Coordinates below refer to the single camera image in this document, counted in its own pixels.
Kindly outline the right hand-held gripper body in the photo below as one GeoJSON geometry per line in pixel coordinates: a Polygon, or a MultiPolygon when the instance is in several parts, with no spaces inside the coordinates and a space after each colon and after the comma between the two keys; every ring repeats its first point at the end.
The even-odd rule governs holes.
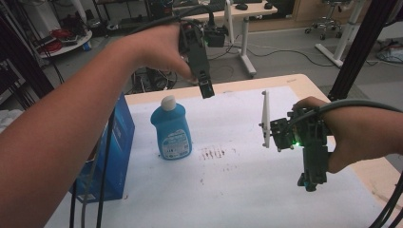
{"type": "Polygon", "coordinates": [[[298,108],[287,113],[286,118],[270,119],[269,91],[263,90],[262,117],[259,126],[264,139],[263,146],[270,147],[273,139],[278,152],[302,147],[303,172],[319,176],[328,170],[328,129],[313,108],[298,108]]]}

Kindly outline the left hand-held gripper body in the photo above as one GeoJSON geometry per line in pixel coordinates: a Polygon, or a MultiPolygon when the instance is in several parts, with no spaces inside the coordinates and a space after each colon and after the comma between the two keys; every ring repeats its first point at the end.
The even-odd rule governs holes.
{"type": "Polygon", "coordinates": [[[225,41],[233,44],[235,40],[231,0],[182,9],[178,16],[184,21],[180,53],[187,56],[187,63],[194,76],[208,77],[210,65],[205,47],[222,48],[225,41]]]}

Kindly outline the blue bottle with white cap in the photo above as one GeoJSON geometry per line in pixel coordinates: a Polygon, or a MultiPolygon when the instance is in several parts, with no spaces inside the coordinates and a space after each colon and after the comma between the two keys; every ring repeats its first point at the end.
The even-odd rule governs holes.
{"type": "Polygon", "coordinates": [[[152,113],[150,121],[157,132],[161,156],[167,161],[185,158],[192,151],[192,140],[185,117],[185,108],[173,95],[162,99],[161,105],[152,113]]]}

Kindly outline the person's left hand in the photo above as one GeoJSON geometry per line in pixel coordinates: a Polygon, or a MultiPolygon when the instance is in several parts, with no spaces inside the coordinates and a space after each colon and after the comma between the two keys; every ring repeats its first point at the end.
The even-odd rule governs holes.
{"type": "Polygon", "coordinates": [[[179,53],[180,24],[168,24],[149,28],[124,38],[124,48],[129,57],[129,66],[135,70],[149,67],[173,71],[191,84],[198,80],[179,53]]]}

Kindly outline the person's right hand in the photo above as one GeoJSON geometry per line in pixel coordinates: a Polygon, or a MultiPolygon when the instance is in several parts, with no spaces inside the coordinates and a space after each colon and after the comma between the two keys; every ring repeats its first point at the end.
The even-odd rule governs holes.
{"type": "Polygon", "coordinates": [[[336,140],[328,171],[337,173],[350,164],[378,159],[393,151],[392,118],[396,111],[347,106],[327,111],[321,118],[336,140]]]}

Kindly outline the white standing desk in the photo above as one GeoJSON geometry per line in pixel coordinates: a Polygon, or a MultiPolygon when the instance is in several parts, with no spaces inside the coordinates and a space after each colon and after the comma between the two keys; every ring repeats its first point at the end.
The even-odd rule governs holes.
{"type": "Polygon", "coordinates": [[[228,28],[227,42],[234,45],[237,37],[241,37],[241,46],[238,49],[240,61],[243,63],[246,72],[250,78],[257,75],[257,71],[251,63],[247,55],[249,20],[251,17],[261,17],[271,15],[278,12],[275,6],[266,7],[267,1],[262,0],[260,3],[247,3],[248,9],[236,9],[236,4],[232,0],[225,1],[223,10],[214,11],[215,22],[218,25],[224,25],[228,28]]]}

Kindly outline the white table mat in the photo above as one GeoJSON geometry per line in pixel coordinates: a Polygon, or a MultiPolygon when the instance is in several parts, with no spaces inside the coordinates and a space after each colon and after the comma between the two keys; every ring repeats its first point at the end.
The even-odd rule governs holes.
{"type": "Polygon", "coordinates": [[[264,147],[261,90],[180,101],[193,150],[159,155],[150,122],[158,102],[133,104],[134,140],[122,199],[76,210],[76,226],[95,228],[369,228],[382,207],[346,168],[314,192],[298,186],[302,149],[264,147]]]}

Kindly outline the black metal stand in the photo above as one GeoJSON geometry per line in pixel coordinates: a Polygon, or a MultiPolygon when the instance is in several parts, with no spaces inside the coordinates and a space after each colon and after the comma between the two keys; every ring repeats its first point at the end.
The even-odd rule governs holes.
{"type": "Polygon", "coordinates": [[[400,11],[402,7],[403,0],[372,0],[345,62],[327,95],[330,101],[347,98],[382,29],[390,18],[395,18],[393,11],[400,11]]]}

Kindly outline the blue cardboard box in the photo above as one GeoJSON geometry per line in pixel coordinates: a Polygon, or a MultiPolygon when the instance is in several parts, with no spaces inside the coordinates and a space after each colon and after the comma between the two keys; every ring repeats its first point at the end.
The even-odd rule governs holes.
{"type": "Polygon", "coordinates": [[[124,94],[120,95],[115,104],[110,136],[107,131],[108,124],[77,178],[76,199],[80,202],[98,202],[101,184],[104,185],[104,200],[119,200],[123,197],[135,131],[124,94]]]}

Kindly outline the white desk leg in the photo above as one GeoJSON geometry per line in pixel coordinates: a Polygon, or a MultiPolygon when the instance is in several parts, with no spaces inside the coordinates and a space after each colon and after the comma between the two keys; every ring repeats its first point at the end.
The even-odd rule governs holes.
{"type": "Polygon", "coordinates": [[[353,11],[350,14],[349,19],[344,28],[342,28],[343,34],[338,39],[338,43],[334,52],[330,51],[328,48],[323,46],[322,44],[315,44],[315,48],[323,54],[328,60],[330,60],[336,67],[342,67],[343,61],[341,60],[341,56],[347,47],[348,43],[352,40],[352,35],[357,28],[357,20],[358,17],[364,8],[366,0],[342,0],[343,4],[341,5],[341,9],[344,6],[350,5],[354,3],[353,11]]]}

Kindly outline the office chair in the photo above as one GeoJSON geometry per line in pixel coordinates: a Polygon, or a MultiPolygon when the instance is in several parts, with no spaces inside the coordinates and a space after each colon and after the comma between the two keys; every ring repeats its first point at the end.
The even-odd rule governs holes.
{"type": "Polygon", "coordinates": [[[305,34],[311,33],[314,29],[321,29],[319,39],[321,41],[327,38],[327,32],[333,31],[336,38],[340,38],[343,34],[340,21],[333,17],[335,10],[341,11],[342,0],[321,0],[323,3],[329,6],[327,14],[319,17],[310,27],[304,30],[305,34]]]}

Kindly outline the round white table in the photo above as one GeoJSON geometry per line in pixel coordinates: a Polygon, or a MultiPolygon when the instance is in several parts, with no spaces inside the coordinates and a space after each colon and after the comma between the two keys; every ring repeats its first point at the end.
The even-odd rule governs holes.
{"type": "Polygon", "coordinates": [[[49,58],[67,53],[76,48],[81,48],[84,51],[89,51],[91,50],[91,43],[90,43],[91,38],[92,38],[92,31],[89,30],[85,36],[79,36],[73,43],[68,44],[61,42],[60,43],[61,47],[58,48],[57,50],[48,51],[45,49],[39,53],[39,56],[41,58],[49,58]]]}

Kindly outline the white cloth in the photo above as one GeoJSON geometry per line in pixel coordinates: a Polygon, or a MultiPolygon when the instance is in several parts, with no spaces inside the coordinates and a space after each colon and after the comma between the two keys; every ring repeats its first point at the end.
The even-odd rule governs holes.
{"type": "Polygon", "coordinates": [[[0,133],[2,133],[22,113],[23,111],[19,109],[0,110],[0,133]]]}

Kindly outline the black metal post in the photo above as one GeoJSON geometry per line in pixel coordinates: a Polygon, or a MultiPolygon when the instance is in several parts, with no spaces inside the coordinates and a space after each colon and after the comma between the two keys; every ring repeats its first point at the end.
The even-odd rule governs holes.
{"type": "Polygon", "coordinates": [[[53,89],[46,74],[18,38],[9,24],[0,17],[0,54],[9,58],[36,95],[42,99],[53,89]]]}

